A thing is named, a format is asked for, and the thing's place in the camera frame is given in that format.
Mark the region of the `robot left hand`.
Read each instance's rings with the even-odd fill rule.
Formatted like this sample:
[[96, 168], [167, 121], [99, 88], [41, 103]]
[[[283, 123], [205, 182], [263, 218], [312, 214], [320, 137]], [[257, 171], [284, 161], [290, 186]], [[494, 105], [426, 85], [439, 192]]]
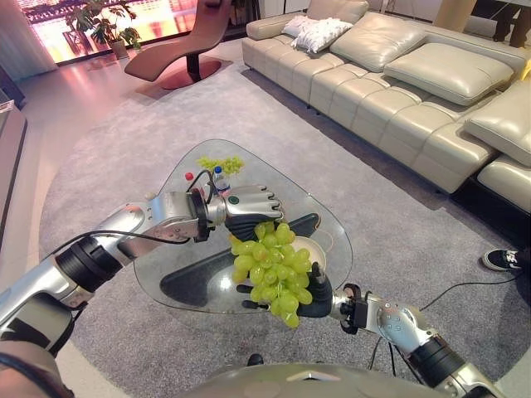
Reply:
[[261, 222], [284, 218], [280, 201], [266, 186], [233, 187], [224, 198], [225, 227], [242, 241], [255, 240], [255, 227]]

